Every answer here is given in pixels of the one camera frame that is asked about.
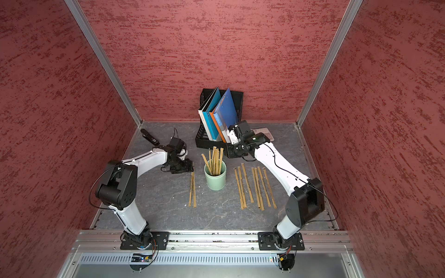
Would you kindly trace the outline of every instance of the chopstick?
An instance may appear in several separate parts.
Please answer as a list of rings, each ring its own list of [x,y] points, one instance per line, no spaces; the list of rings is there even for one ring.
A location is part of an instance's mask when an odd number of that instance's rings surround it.
[[[212,173],[216,174],[216,169],[215,169],[215,155],[216,155],[216,147],[213,147],[213,152],[212,152]]]
[[[238,184],[239,201],[241,202],[241,209],[243,210],[244,204],[243,204],[243,197],[241,195],[241,187],[239,186],[238,173],[236,172],[236,168],[233,168],[233,170],[235,170],[236,183]]]
[[[218,176],[221,175],[221,167],[223,166],[223,154],[224,154],[224,148],[221,148],[221,153],[219,154],[219,171],[218,171]]]
[[[259,203],[261,205],[261,210],[264,210],[263,194],[261,193],[261,187],[259,186],[258,169],[255,168],[255,178],[258,186]]]
[[[246,173],[246,168],[244,167],[244,163],[241,163],[241,167],[243,169],[244,172],[244,177],[246,178],[246,184],[247,184],[247,188],[249,189],[249,196],[251,198],[251,203],[253,203],[253,196],[252,196],[252,191],[250,189],[250,184],[249,184],[249,180],[247,179],[247,173]]]
[[[261,178],[261,183],[263,184],[264,192],[266,193],[267,205],[271,207],[271,201],[269,201],[269,195],[267,194],[266,186],[264,185],[263,174],[261,174],[261,168],[258,166],[259,176]]]
[[[274,205],[274,209],[276,209],[277,205],[275,204],[274,194],[272,193],[271,184],[269,183],[269,178],[267,177],[266,168],[263,168],[263,171],[264,171],[264,177],[266,178],[267,181],[267,186],[269,187],[269,192],[271,193],[272,204]]]
[[[196,207],[196,186],[195,186],[195,182],[194,182],[194,169],[192,172],[192,179],[193,179],[193,207]]]
[[[192,172],[192,179],[190,180],[189,206],[192,205],[192,191],[193,191],[193,172]]]
[[[207,168],[209,169],[209,173],[210,173],[210,175],[213,176],[212,170],[210,169],[210,165],[209,165],[209,163],[207,162],[206,156],[205,156],[203,153],[202,153],[201,155],[202,155],[202,157],[204,158],[204,162],[206,163]]]
[[[244,208],[247,208],[246,203],[246,194],[244,193],[244,186],[243,186],[243,177],[241,176],[241,167],[238,166],[238,173],[239,173],[239,183],[241,184],[241,193],[243,195],[243,202],[244,202]]]
[[[256,201],[258,203],[258,208],[261,209],[261,204],[259,203],[259,195],[258,195],[258,186],[256,185],[256,179],[255,179],[255,168],[252,167],[252,176],[253,176],[253,183],[255,185],[255,194],[256,194]]]

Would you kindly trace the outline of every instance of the metal corner post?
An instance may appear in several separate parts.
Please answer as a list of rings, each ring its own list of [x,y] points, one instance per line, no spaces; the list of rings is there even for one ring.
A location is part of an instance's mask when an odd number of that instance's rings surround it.
[[[311,109],[312,104],[318,94],[318,91],[323,84],[326,75],[331,68],[332,63],[334,62],[335,57],[340,49],[341,44],[343,43],[346,34],[348,33],[349,28],[351,27],[354,18],[360,8],[362,0],[351,0],[344,12],[343,19],[338,26],[337,32],[332,40],[331,47],[329,48],[326,57],[321,65],[320,72],[315,79],[314,86],[312,87],[309,95],[307,97],[306,102],[304,103],[303,109],[301,110],[300,115],[298,116],[297,126],[301,127],[303,125],[304,120],[306,119],[309,110]]]
[[[124,88],[124,85],[117,76],[117,73],[113,68],[113,65],[111,64],[110,60],[105,54],[104,49],[102,48],[101,44],[99,43],[99,40],[94,34],[93,29],[91,28],[91,25],[89,25],[89,22],[82,11],[82,8],[80,7],[79,2],[77,0],[65,0],[65,3],[67,4],[69,10],[74,16],[74,19],[76,20],[77,24],[81,28],[87,41],[93,48],[94,53],[101,62],[102,66],[104,67],[104,70],[108,74],[108,77],[110,78],[111,82],[113,83],[114,87],[119,93],[119,96],[121,96],[122,101],[124,102],[125,106],[127,107],[128,111],[133,117],[134,121],[136,122],[138,127],[141,126],[142,124],[141,116],[139,116],[136,108],[134,107],[130,97],[127,94],[127,91]]]

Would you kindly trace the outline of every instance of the cable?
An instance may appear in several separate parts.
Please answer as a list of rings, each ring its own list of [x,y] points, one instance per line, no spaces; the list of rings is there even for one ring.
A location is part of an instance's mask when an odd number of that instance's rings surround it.
[[[153,238],[153,241],[154,241],[153,255],[152,255],[151,262],[150,262],[147,266],[151,265],[151,264],[158,258],[158,255],[159,255],[159,248],[158,248],[158,252],[156,253],[156,257],[153,257],[153,256],[154,256],[154,253],[156,252],[156,248],[157,248],[157,246],[158,246],[158,244],[156,243],[156,240],[155,240],[154,238]]]
[[[164,172],[164,173],[171,173],[172,170],[167,170],[167,171],[162,170],[162,169],[164,169],[164,168],[166,168],[166,167],[167,167],[167,166],[162,166],[162,167],[161,167],[161,171]]]
[[[179,138],[179,132],[178,132],[178,130],[174,127],[174,128],[173,128],[173,137],[174,137],[175,134],[176,134],[176,138]]]
[[[336,214],[337,214],[337,216],[335,216],[334,219],[331,219],[331,220],[312,220],[312,221],[309,221],[309,222],[307,222],[306,224],[304,224],[301,228],[303,228],[304,226],[306,226],[307,224],[309,224],[309,223],[311,223],[311,222],[331,222],[331,221],[334,221],[334,220],[336,220],[336,219],[338,218],[338,210],[337,210],[337,208],[335,207],[334,203],[331,201],[331,199],[329,199],[329,198],[326,196],[326,194],[324,194],[322,191],[318,190],[315,186],[313,186],[313,185],[307,183],[306,181],[303,181],[302,179],[300,179],[299,177],[297,177],[294,173],[291,173],[290,171],[287,171],[286,169],[283,169],[283,168],[281,168],[280,166],[278,166],[278,165],[277,165],[277,162],[276,162],[276,160],[275,160],[276,155],[275,155],[274,151],[273,151],[272,148],[269,147],[266,143],[263,143],[263,142],[254,142],[254,143],[247,144],[246,146],[248,146],[248,145],[253,145],[253,144],[263,144],[263,145],[265,145],[266,147],[268,147],[268,148],[271,150],[271,152],[274,154],[274,163],[275,163],[275,166],[277,166],[277,168],[279,168],[279,169],[281,169],[281,170],[283,170],[283,171],[288,172],[289,174],[291,174],[292,176],[294,176],[296,180],[300,180],[300,181],[304,182],[306,185],[308,185],[308,186],[312,187],[313,189],[317,190],[318,192],[320,192],[320,193],[321,193],[323,196],[325,196],[326,199],[331,203],[332,207],[334,208],[334,210],[335,210],[335,212],[336,212]]]
[[[93,190],[93,187],[94,187],[94,185],[96,184],[96,182],[97,182],[103,175],[105,175],[106,172],[108,172],[108,171],[114,169],[115,167],[116,167],[116,165],[113,166],[113,167],[111,167],[110,169],[106,170],[105,172],[103,172],[102,175],[100,175],[100,176],[97,178],[97,180],[93,183],[93,185],[91,186],[91,188],[90,188],[90,190],[89,190],[89,194],[88,194],[88,202],[89,202],[90,205],[92,205],[93,207],[95,207],[95,208],[97,208],[97,209],[102,209],[102,210],[112,210],[112,211],[114,211],[113,209],[110,209],[110,208],[101,208],[101,207],[99,207],[99,206],[93,205],[93,203],[91,202],[91,191]]]
[[[254,162],[254,161],[256,161],[255,157],[254,157],[254,159],[245,159],[244,156],[242,156],[242,158],[244,159],[244,161],[247,161],[247,162]]]
[[[284,255],[286,255],[286,259],[287,259],[287,254],[289,254],[289,251],[291,250],[291,248],[292,248],[292,245],[291,245],[291,246],[289,246],[289,249],[287,250],[287,252],[286,252],[286,253],[283,253],[283,254],[281,254],[281,255],[280,255],[280,257],[281,257],[281,256],[284,256]]]

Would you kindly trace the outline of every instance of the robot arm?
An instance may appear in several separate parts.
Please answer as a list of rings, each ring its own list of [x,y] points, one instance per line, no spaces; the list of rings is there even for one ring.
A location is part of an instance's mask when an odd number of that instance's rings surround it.
[[[192,172],[192,161],[185,158],[187,146],[179,138],[171,138],[167,146],[141,130],[144,138],[153,143],[155,147],[142,155],[125,161],[110,161],[102,176],[101,184],[96,191],[96,197],[107,205],[119,218],[124,226],[124,240],[133,243],[143,250],[150,246],[151,234],[148,223],[142,217],[136,206],[137,179],[148,170],[159,165],[170,166],[170,173]]]
[[[310,219],[324,210],[323,185],[298,171],[262,133],[255,134],[246,121],[229,128],[237,155],[250,153],[263,163],[286,190],[289,199],[286,216],[274,228],[274,241],[279,248],[287,248],[295,235]]]

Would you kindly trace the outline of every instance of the black handle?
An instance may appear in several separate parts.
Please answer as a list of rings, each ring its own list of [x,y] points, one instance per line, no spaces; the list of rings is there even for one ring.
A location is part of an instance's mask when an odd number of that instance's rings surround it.
[[[159,141],[156,140],[153,136],[151,136],[150,133],[148,133],[148,131],[146,131],[145,129],[141,129],[142,132],[142,137],[144,137],[145,139],[147,139],[151,144],[153,144],[155,147],[157,145],[159,145]]]

